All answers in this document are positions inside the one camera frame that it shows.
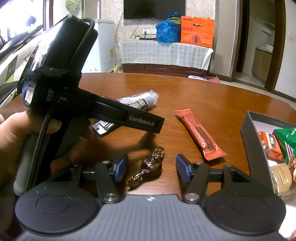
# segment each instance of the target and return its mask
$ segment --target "television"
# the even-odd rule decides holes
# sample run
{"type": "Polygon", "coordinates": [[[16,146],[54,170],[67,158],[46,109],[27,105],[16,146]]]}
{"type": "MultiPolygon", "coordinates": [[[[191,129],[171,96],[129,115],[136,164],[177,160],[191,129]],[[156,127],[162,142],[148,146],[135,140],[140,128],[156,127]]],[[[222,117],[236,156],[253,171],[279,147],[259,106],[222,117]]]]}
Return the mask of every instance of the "television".
{"type": "Polygon", "coordinates": [[[185,0],[124,0],[123,18],[166,19],[171,13],[185,15],[185,0]]]}

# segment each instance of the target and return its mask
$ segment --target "wooden table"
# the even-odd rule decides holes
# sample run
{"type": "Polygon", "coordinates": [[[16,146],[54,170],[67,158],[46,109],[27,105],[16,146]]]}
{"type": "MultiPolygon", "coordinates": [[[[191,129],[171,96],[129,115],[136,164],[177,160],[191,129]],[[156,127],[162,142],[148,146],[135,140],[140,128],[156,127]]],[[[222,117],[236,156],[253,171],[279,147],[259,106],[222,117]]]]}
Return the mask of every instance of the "wooden table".
{"type": "MultiPolygon", "coordinates": [[[[178,178],[176,155],[184,154],[191,162],[205,161],[189,132],[175,117],[174,110],[190,108],[218,146],[228,153],[224,158],[207,162],[213,168],[232,164],[249,174],[247,156],[240,128],[247,110],[296,124],[296,111],[287,103],[256,92],[218,83],[153,74],[101,73],[84,74],[82,89],[118,99],[153,89],[159,94],[156,108],[150,112],[165,118],[160,134],[120,127],[101,140],[90,145],[89,162],[114,160],[124,153],[129,155],[129,169],[118,185],[121,195],[130,194],[178,194],[186,186],[178,178]],[[144,182],[128,191],[127,180],[139,171],[143,157],[161,145],[165,149],[162,174],[158,179],[144,182]]],[[[7,118],[25,110],[20,96],[0,113],[7,118]]],[[[95,194],[94,184],[83,185],[95,194]]],[[[210,183],[207,195],[220,189],[219,183],[210,183]]]]}

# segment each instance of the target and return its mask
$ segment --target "white tablecloth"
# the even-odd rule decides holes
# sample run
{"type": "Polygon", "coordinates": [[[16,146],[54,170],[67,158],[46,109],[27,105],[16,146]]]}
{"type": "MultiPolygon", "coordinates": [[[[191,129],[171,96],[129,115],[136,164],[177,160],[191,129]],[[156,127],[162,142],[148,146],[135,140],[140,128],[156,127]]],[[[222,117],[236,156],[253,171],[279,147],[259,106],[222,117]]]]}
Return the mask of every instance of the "white tablecloth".
{"type": "Polygon", "coordinates": [[[119,43],[123,64],[166,64],[208,70],[212,48],[153,40],[128,40],[119,43]]]}

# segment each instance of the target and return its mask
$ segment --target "gray box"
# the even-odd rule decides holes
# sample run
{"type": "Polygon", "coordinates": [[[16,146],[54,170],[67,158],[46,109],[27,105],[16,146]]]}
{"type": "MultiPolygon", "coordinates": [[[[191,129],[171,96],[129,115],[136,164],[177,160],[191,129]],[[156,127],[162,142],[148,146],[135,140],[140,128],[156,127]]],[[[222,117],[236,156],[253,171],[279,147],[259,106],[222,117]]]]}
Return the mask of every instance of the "gray box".
{"type": "Polygon", "coordinates": [[[251,111],[247,111],[247,115],[241,127],[251,177],[265,185],[274,193],[275,190],[270,168],[258,132],[265,131],[272,134],[275,129],[295,127],[296,126],[293,124],[251,111]]]}

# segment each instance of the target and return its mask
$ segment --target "gray gripper base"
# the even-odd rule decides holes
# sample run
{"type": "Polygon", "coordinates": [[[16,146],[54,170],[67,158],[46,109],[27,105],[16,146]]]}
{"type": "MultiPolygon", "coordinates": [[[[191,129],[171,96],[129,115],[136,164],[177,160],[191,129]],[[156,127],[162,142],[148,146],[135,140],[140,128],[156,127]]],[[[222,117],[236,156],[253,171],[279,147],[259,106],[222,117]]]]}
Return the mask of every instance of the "gray gripper base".
{"type": "Polygon", "coordinates": [[[126,195],[105,204],[87,226],[70,234],[49,237],[23,233],[17,241],[284,241],[278,233],[239,236],[210,222],[200,206],[177,195],[126,195]]]}

